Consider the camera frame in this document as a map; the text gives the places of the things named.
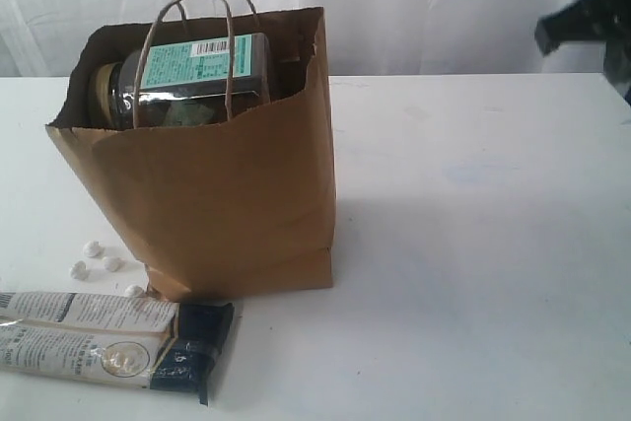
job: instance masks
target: table surface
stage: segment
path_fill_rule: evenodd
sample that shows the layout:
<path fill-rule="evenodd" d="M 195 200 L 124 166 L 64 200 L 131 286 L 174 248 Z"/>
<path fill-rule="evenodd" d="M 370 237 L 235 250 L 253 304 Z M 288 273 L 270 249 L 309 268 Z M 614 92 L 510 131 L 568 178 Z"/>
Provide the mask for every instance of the table surface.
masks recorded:
<path fill-rule="evenodd" d="M 2 291 L 120 294 L 128 255 L 2 79 Z M 210 408 L 0 373 L 1 419 L 629 420 L 631 108 L 599 75 L 331 78 L 335 287 L 239 302 Z"/>

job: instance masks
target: paper bag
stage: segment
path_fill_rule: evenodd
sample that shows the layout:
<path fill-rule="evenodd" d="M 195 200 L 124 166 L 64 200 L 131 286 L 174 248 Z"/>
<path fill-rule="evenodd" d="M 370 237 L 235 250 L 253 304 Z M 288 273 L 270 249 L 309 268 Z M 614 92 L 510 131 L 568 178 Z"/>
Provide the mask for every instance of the paper bag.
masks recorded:
<path fill-rule="evenodd" d="M 92 34 L 46 130 L 165 297 L 232 298 L 332 285 L 335 179 L 321 8 L 234 18 L 264 32 L 282 97 L 228 122 L 90 128 L 90 75 L 139 49 L 149 24 Z M 225 35 L 225 19 L 165 23 L 154 44 Z"/>

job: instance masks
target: barcode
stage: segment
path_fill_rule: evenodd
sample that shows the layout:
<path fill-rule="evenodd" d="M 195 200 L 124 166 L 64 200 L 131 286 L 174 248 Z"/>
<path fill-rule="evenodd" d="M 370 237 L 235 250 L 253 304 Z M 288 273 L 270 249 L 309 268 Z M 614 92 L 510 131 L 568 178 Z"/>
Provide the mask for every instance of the barcode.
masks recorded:
<path fill-rule="evenodd" d="M 9 303 L 11 303 L 13 295 L 15 295 L 15 293 L 0 293 L 0 309 L 6 310 L 9 308 Z"/>
<path fill-rule="evenodd" d="M 194 43 L 190 49 L 190 57 L 220 54 L 226 51 L 228 51 L 228 41 L 226 39 L 215 39 L 213 41 Z"/>

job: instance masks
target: jar label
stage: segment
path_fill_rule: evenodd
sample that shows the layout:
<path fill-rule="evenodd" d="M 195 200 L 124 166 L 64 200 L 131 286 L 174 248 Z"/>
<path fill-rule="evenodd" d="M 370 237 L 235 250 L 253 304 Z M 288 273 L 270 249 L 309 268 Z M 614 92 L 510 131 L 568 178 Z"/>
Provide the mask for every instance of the jar label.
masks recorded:
<path fill-rule="evenodd" d="M 226 79 L 229 54 L 226 37 L 153 46 L 149 50 L 140 88 Z M 236 78 L 251 74 L 251 60 L 252 35 L 235 36 Z"/>

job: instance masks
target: small white stone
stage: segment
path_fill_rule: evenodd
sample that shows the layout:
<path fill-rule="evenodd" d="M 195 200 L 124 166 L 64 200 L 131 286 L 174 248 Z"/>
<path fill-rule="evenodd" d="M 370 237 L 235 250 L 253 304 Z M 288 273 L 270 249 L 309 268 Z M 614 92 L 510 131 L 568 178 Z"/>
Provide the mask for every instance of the small white stone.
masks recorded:
<path fill-rule="evenodd" d="M 89 241 L 83 246 L 83 254 L 87 258 L 96 258 L 103 252 L 103 247 L 97 241 Z"/>
<path fill-rule="evenodd" d="M 127 298 L 142 298 L 145 296 L 145 290 L 138 285 L 131 285 L 125 290 L 125 296 Z"/>
<path fill-rule="evenodd" d="M 105 270 L 110 271 L 111 273 L 118 271 L 124 264 L 125 260 L 119 256 L 106 256 L 103 259 Z"/>
<path fill-rule="evenodd" d="M 72 265 L 72 268 L 70 268 L 70 277 L 75 280 L 83 281 L 88 278 L 89 274 L 90 272 L 86 267 L 86 263 L 81 260 L 76 262 L 74 265 Z"/>

